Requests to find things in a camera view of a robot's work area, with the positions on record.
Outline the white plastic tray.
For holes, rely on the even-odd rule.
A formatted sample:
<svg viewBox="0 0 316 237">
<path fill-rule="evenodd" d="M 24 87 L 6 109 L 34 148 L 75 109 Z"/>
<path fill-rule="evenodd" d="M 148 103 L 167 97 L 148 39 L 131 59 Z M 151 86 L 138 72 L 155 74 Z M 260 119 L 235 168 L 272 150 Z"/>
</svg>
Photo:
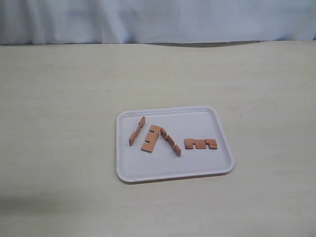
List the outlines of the white plastic tray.
<svg viewBox="0 0 316 237">
<path fill-rule="evenodd" d="M 223 175 L 235 165 L 208 106 L 125 111 L 116 121 L 116 172 L 125 183 Z"/>
</svg>

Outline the white backdrop cloth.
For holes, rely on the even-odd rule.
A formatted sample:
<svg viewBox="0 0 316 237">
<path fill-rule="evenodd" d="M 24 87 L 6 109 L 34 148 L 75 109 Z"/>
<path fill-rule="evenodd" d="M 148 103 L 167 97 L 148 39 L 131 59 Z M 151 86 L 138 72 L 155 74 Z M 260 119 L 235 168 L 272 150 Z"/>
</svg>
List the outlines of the white backdrop cloth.
<svg viewBox="0 0 316 237">
<path fill-rule="evenodd" d="M 1 44 L 313 40 L 313 0 L 3 0 Z"/>
</svg>

